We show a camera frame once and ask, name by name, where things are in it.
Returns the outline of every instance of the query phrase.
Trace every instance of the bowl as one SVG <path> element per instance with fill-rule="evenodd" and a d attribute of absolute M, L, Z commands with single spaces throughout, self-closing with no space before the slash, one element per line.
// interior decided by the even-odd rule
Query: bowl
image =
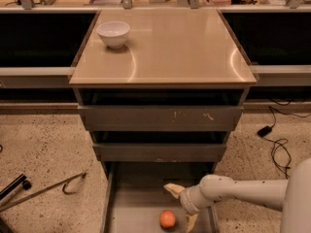
<path fill-rule="evenodd" d="M 100 39 L 111 49 L 118 49 L 128 39 L 130 26 L 122 21 L 109 21 L 100 24 L 96 32 Z"/>

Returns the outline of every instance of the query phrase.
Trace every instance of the gray drawer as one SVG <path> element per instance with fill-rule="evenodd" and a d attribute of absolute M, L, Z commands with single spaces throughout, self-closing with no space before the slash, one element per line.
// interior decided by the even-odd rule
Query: gray drawer
<path fill-rule="evenodd" d="M 232 131 L 240 106 L 80 106 L 87 131 Z"/>
<path fill-rule="evenodd" d="M 93 144 L 101 161 L 219 162 L 225 144 Z"/>
<path fill-rule="evenodd" d="M 103 232 L 186 232 L 185 211 L 179 200 L 163 186 L 167 183 L 191 186 L 197 184 L 206 172 L 203 163 L 113 163 Z M 158 222 L 163 210 L 172 210 L 176 216 L 177 223 L 169 230 L 162 229 Z M 201 232 L 219 232 L 214 208 L 207 208 L 198 215 L 191 233 Z"/>

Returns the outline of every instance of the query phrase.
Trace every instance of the cable plug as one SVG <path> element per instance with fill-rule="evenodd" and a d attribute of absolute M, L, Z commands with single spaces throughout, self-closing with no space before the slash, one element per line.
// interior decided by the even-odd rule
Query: cable plug
<path fill-rule="evenodd" d="M 269 134 L 272 131 L 272 127 L 270 126 L 265 126 L 263 127 L 261 130 L 259 130 L 259 132 L 257 132 L 257 134 L 260 137 L 265 137 L 267 134 Z"/>

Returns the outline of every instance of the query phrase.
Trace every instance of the orange ball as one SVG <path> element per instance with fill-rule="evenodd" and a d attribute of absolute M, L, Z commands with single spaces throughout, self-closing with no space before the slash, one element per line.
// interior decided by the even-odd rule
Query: orange ball
<path fill-rule="evenodd" d="M 163 228 L 170 228 L 173 227 L 175 225 L 176 222 L 176 218 L 175 215 L 172 211 L 170 210 L 164 210 L 163 212 L 161 212 L 161 214 L 159 215 L 159 224 L 163 227 Z"/>

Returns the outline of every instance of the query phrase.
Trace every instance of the speckled concrete floor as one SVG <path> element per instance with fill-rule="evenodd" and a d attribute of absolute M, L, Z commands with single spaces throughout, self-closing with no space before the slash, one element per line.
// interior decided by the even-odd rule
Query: speckled concrete floor
<path fill-rule="evenodd" d="M 305 115 L 310 107 L 291 112 Z M 298 118 L 276 114 L 269 139 L 287 138 L 292 169 L 311 157 L 311 116 Z M 228 140 L 216 174 L 236 180 L 284 179 L 274 166 L 272 144 L 257 131 L 273 123 L 269 110 L 246 110 Z M 75 110 L 0 110 L 0 189 L 21 173 L 32 183 L 30 190 L 17 189 L 0 206 L 37 190 L 87 171 L 84 179 L 68 186 L 75 194 L 65 195 L 61 186 L 0 213 L 17 233 L 99 232 L 107 180 L 96 160 L 91 140 Z M 286 161 L 278 152 L 280 161 Z M 278 232 L 281 213 L 255 205 L 227 200 L 216 205 L 220 232 Z"/>

